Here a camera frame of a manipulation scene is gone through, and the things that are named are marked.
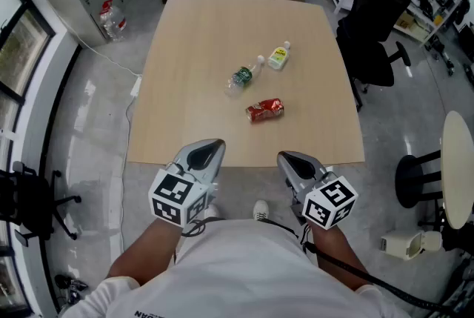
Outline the person's white shirt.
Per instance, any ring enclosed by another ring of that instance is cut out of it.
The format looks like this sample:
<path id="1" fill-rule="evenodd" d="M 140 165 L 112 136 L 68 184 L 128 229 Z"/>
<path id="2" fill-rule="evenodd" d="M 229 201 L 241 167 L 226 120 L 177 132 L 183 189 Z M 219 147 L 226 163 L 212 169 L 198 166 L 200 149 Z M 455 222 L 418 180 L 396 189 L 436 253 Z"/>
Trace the person's white shirt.
<path id="1" fill-rule="evenodd" d="M 144 285 L 102 281 L 62 318 L 410 318 L 366 285 L 316 267 L 296 238 L 252 219 L 207 224 L 175 265 Z"/>

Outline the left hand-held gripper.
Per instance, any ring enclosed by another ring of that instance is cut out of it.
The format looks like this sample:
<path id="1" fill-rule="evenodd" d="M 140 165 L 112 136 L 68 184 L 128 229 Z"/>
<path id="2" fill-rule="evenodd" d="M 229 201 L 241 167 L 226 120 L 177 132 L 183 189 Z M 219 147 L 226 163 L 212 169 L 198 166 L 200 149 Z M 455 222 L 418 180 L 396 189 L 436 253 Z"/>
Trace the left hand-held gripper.
<path id="1" fill-rule="evenodd" d="M 210 204 L 225 151 L 223 139 L 184 146 L 153 180 L 148 191 L 152 215 L 181 228 L 194 220 Z"/>

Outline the round wooden table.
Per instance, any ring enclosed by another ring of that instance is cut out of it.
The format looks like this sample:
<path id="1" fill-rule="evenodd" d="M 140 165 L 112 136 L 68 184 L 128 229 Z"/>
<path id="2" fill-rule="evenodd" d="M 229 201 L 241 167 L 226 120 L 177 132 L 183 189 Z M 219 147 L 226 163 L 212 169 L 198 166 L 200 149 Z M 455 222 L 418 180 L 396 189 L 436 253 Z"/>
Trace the round wooden table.
<path id="1" fill-rule="evenodd" d="M 442 199 L 451 228 L 467 223 L 474 206 L 474 139 L 458 112 L 447 114 L 439 150 L 401 158 L 395 171 L 395 193 L 404 208 Z"/>

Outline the black-framed window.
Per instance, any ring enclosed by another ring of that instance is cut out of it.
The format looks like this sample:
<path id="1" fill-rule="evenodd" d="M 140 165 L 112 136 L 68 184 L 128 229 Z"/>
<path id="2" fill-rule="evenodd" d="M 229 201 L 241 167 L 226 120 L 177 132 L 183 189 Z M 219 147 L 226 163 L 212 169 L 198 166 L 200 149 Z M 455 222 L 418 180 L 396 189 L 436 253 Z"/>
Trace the black-framed window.
<path id="1" fill-rule="evenodd" d="M 0 318 L 43 318 L 27 300 L 13 248 L 35 238 L 18 227 L 11 156 L 30 80 L 53 35 L 31 0 L 0 0 Z"/>

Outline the yellow label plastic bottle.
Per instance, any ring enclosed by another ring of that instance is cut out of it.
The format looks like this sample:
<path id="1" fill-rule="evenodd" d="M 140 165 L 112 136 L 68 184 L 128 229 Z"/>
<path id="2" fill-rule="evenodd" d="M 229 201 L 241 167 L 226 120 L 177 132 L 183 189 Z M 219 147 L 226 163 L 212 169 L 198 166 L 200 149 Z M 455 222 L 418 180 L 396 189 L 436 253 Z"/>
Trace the yellow label plastic bottle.
<path id="1" fill-rule="evenodd" d="M 290 55 L 290 43 L 285 41 L 282 46 L 277 47 L 267 58 L 267 64 L 274 70 L 282 70 Z"/>

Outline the green label plastic bottle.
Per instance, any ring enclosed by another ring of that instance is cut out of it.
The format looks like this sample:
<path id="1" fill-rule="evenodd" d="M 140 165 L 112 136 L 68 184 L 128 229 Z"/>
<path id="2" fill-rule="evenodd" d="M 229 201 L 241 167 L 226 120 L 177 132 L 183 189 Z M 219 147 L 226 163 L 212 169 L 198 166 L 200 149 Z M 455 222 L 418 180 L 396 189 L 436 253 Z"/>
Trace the green label plastic bottle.
<path id="1" fill-rule="evenodd" d="M 227 81 L 224 92 L 228 96 L 237 96 L 251 85 L 261 74 L 265 58 L 260 55 L 255 64 L 240 67 Z"/>

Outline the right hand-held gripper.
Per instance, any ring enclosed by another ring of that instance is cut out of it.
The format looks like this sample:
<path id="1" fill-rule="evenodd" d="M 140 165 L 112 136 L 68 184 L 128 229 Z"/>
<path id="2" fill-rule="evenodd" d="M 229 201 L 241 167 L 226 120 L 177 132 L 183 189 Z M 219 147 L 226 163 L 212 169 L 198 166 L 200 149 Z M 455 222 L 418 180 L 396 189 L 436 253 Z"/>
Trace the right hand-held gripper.
<path id="1" fill-rule="evenodd" d="M 311 222 L 330 229 L 349 216 L 358 193 L 343 176 L 327 172 L 316 158 L 295 151 L 280 151 L 277 165 L 293 190 L 291 209 L 301 225 Z"/>

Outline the black wheeled floor device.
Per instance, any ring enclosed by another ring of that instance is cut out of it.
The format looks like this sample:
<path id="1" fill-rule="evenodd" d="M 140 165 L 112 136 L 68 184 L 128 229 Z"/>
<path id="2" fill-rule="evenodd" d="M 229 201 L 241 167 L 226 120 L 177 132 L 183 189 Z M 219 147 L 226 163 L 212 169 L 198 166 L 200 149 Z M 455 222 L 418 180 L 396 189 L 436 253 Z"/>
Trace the black wheeled floor device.
<path id="1" fill-rule="evenodd" d="M 432 36 L 428 40 L 428 42 L 425 44 L 425 49 L 427 51 L 431 51 L 435 59 L 443 59 L 447 68 L 448 76 L 452 76 L 454 74 L 454 64 L 445 50 L 444 44 L 437 35 Z"/>

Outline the brown cardboard box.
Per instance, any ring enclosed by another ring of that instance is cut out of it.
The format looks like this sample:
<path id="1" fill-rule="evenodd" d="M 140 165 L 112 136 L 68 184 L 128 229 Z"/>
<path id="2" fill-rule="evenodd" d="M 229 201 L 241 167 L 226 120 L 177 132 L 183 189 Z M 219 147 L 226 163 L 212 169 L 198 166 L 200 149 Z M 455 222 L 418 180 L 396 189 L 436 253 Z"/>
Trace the brown cardboard box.
<path id="1" fill-rule="evenodd" d="M 405 30 L 411 30 L 414 23 L 415 23 L 415 17 L 411 13 L 404 11 L 398 17 L 395 25 Z"/>

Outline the person's right white shoe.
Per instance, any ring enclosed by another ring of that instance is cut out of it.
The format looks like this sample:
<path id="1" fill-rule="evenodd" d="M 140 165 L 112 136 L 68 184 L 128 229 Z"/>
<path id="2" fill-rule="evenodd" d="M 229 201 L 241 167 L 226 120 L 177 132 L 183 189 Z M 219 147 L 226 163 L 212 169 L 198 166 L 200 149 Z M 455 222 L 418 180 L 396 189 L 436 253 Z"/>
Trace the person's right white shoe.
<path id="1" fill-rule="evenodd" d="M 266 201 L 258 200 L 253 207 L 253 218 L 257 221 L 266 221 L 269 218 L 269 206 Z"/>

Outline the person's left forearm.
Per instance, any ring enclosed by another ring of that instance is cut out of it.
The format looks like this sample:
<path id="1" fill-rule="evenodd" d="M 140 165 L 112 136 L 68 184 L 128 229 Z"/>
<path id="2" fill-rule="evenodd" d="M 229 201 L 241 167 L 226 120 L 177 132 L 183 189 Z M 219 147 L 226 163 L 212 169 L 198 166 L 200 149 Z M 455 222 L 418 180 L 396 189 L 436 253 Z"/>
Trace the person's left forearm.
<path id="1" fill-rule="evenodd" d="M 107 278 L 125 276 L 143 286 L 165 272 L 181 238 L 182 228 L 156 219 L 111 265 Z"/>

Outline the person's right forearm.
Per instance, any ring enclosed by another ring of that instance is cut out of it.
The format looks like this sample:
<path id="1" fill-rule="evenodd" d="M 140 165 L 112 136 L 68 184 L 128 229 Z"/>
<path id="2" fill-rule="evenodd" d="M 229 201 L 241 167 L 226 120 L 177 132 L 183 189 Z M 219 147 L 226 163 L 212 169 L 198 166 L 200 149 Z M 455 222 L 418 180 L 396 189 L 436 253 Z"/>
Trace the person's right forearm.
<path id="1" fill-rule="evenodd" d="M 360 271 L 367 272 L 367 269 L 356 256 L 356 253 L 351 248 L 346 236 L 338 226 L 325 230 L 312 222 L 308 222 L 308 224 L 312 231 L 313 243 L 320 251 L 325 252 L 327 255 L 345 262 Z M 370 284 L 367 280 L 361 279 L 356 275 L 343 270 L 319 255 L 317 256 L 317 260 L 320 269 L 333 276 L 353 291 L 357 291 L 363 285 Z"/>

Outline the small beige trash bin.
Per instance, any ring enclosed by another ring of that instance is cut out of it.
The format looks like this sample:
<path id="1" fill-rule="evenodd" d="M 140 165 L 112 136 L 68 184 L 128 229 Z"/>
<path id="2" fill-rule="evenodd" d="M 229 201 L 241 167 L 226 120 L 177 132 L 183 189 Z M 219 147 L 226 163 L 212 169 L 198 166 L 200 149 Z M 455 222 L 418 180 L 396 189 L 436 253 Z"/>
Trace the small beige trash bin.
<path id="1" fill-rule="evenodd" d="M 442 236 L 438 231 L 390 231 L 381 237 L 380 250 L 407 261 L 423 251 L 439 251 L 441 246 Z"/>

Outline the red soda can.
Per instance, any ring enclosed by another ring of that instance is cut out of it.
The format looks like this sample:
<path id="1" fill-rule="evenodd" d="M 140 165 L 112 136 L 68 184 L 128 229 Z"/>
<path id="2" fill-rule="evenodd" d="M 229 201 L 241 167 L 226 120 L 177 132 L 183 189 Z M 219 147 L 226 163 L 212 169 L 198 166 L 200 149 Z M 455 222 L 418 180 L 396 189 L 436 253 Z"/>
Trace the red soda can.
<path id="1" fill-rule="evenodd" d="M 245 112 L 249 121 L 255 123 L 282 115 L 284 105 L 279 98 L 266 99 L 247 107 Z"/>

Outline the large red-capped water jug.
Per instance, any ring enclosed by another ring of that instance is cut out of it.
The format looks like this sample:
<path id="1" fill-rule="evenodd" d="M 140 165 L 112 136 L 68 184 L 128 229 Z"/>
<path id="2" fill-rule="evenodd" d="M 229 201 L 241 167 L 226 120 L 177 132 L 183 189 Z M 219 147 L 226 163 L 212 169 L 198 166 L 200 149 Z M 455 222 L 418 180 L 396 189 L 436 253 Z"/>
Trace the large red-capped water jug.
<path id="1" fill-rule="evenodd" d="M 123 30 L 127 25 L 126 18 L 121 9 L 114 5 L 113 0 L 106 0 L 99 14 L 101 26 L 114 42 L 123 39 Z"/>

